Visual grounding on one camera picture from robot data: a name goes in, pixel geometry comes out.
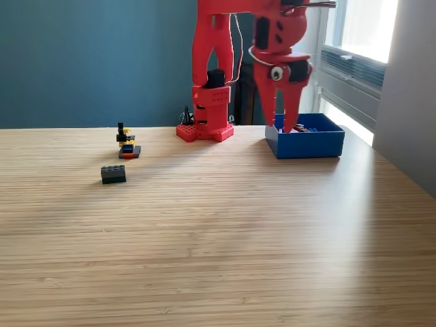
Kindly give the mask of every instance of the bamboo tabletop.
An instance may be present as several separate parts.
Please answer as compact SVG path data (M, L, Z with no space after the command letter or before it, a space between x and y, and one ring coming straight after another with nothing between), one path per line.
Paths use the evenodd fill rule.
M436 201L351 132L299 160L132 132L123 161L116 128L0 130L1 327L436 326Z

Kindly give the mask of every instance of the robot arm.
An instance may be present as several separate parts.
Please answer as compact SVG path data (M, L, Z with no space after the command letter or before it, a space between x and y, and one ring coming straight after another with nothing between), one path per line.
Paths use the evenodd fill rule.
M310 0L198 0L198 21L193 41L192 78L194 127L177 134L188 142L196 138L222 141L233 134L227 122L230 86L233 82L234 51L230 17L235 13L255 15L254 78L268 125L274 125L277 89L283 91L285 124L291 132L298 118L301 93L312 72L309 55L292 52L307 29L308 7L335 7L333 1ZM219 67L208 72L207 64L215 49Z

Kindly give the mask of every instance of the blue box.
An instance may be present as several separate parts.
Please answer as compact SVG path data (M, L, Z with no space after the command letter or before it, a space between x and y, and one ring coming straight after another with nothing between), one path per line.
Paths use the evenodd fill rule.
M325 114L300 114L298 123L311 133L283 133L283 114L275 115L275 125L266 126L265 137L277 159L325 158L342 155L345 131Z

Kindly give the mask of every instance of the cable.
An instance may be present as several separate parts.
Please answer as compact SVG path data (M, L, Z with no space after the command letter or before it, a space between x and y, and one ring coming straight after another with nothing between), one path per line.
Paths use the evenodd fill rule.
M231 85L231 84L234 84L235 82L238 81L239 76L240 76L240 68L243 65L243 56L244 56L244 40L243 40L243 34L240 31L238 16L236 14L232 14L232 16L235 19L236 27L238 27L238 32L239 32L239 37L240 37L240 56L239 56L238 72L237 72L236 78L227 82L226 85Z
M261 63L262 65L274 66L273 63L267 63L266 61L263 61L263 60L260 60L259 58L257 58L253 53L253 48L254 48L254 46L252 46L250 49L248 49L248 53L250 54L251 58L256 60L258 63Z

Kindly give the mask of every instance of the blue wall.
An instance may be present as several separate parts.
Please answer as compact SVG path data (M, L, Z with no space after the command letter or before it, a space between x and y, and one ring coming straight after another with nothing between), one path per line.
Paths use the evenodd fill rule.
M0 128L176 125L196 3L1 0Z

